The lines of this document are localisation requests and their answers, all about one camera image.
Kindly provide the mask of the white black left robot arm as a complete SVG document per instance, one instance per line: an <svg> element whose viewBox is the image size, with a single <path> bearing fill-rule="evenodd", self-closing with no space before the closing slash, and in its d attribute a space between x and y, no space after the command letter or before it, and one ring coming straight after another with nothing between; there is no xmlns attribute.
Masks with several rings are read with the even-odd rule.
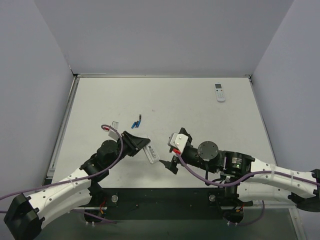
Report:
<svg viewBox="0 0 320 240"><path fill-rule="evenodd" d="M4 216L4 223L16 240L33 240L50 222L87 205L96 206L103 199L99 182L126 156L133 157L151 140L127 131L117 140L104 141L87 161L63 180L46 185L43 190L15 196Z"/></svg>

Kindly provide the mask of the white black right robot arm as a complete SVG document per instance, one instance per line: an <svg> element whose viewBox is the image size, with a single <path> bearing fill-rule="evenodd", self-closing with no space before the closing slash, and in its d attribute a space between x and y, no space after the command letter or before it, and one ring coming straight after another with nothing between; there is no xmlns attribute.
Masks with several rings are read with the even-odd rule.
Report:
<svg viewBox="0 0 320 240"><path fill-rule="evenodd" d="M206 185L222 189L224 204L289 202L306 212L320 211L319 169L291 170L244 153L220 150L212 141L194 147L192 140L183 127L173 133L168 140L173 157L161 163L173 174L182 165Z"/></svg>

